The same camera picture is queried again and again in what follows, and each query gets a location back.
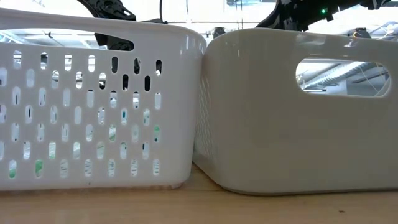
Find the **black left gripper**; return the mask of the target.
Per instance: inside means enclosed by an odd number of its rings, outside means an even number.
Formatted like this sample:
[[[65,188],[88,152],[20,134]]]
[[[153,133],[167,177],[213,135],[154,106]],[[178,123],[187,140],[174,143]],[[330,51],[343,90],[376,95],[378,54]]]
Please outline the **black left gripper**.
[[[118,50],[118,51],[133,51],[135,48],[135,45],[132,41],[126,40],[126,39],[121,39],[119,37],[111,36],[111,35],[105,35],[105,34],[99,34],[99,33],[94,33],[96,41],[99,46],[107,46],[108,50]],[[111,59],[111,71],[113,73],[117,73],[118,71],[118,65],[119,65],[119,60],[115,56]],[[161,74],[162,71],[162,61],[157,60],[155,63],[155,68],[156,71],[158,71]],[[141,61],[139,58],[134,59],[134,74],[138,75],[140,74],[141,71]],[[101,89],[105,88],[105,80],[104,78],[100,78],[99,82],[99,87]],[[122,77],[122,89],[127,90],[129,86],[129,76],[128,75],[123,75]],[[151,79],[150,77],[146,77],[144,79],[144,90],[146,92],[150,91],[151,88]]]

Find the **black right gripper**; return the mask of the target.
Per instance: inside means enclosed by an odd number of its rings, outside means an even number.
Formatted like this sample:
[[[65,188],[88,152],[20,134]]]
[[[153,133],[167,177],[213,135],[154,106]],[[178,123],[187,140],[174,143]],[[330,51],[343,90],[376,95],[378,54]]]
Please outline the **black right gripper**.
[[[327,0],[277,0],[273,11],[257,28],[305,32],[320,20],[333,20],[338,4]]]

